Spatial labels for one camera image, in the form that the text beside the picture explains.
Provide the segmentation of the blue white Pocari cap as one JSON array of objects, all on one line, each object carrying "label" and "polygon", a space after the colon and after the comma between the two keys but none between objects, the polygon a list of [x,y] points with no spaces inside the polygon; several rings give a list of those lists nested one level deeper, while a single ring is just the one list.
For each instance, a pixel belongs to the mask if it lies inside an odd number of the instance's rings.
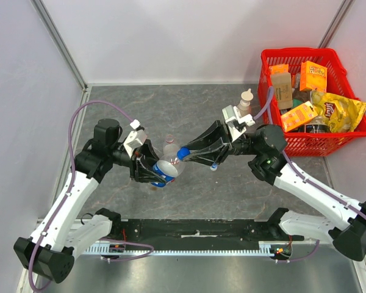
[{"label": "blue white Pocari cap", "polygon": [[212,171],[216,171],[218,169],[218,164],[217,163],[213,163],[211,166],[210,166],[210,169]]}]

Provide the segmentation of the Pepsi bottle blue label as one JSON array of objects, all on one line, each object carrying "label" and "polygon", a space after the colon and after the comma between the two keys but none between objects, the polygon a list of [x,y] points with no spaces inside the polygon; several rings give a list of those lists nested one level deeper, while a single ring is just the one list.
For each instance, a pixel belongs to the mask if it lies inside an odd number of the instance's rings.
[{"label": "Pepsi bottle blue label", "polygon": [[185,162],[180,161],[176,157],[171,155],[164,155],[153,165],[152,169],[158,174],[162,175],[167,184],[169,182],[174,181],[185,169]]}]

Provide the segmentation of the red label water bottle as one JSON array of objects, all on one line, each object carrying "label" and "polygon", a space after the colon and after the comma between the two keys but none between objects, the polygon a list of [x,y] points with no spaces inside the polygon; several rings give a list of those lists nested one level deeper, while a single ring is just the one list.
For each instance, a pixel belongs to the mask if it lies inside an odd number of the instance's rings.
[{"label": "red label water bottle", "polygon": [[177,152],[180,150],[180,146],[175,136],[167,134],[163,143],[163,154],[176,157]]}]

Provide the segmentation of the blue Pepsi bottle cap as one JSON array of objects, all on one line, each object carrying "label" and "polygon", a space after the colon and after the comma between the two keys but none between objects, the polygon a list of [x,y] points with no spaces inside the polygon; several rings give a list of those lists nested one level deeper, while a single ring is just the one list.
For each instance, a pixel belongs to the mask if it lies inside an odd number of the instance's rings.
[{"label": "blue Pepsi bottle cap", "polygon": [[190,150],[186,147],[182,147],[178,152],[177,152],[177,158],[180,161],[183,161],[185,157],[187,157],[190,154]]}]

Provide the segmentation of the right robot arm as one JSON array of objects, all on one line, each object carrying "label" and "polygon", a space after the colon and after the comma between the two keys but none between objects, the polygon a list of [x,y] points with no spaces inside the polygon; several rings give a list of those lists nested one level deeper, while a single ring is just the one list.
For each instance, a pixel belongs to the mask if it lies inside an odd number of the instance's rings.
[{"label": "right robot arm", "polygon": [[366,201],[347,197],[308,175],[287,157],[286,146],[277,125],[261,125],[253,133],[233,139],[229,126],[217,120],[184,145],[178,158],[211,166],[223,163],[229,155],[252,155],[248,166],[258,180],[298,197],[323,215],[322,219],[300,220],[297,214],[285,211],[281,219],[267,225],[272,239],[278,241],[288,234],[329,239],[343,256],[362,261],[366,255]]}]

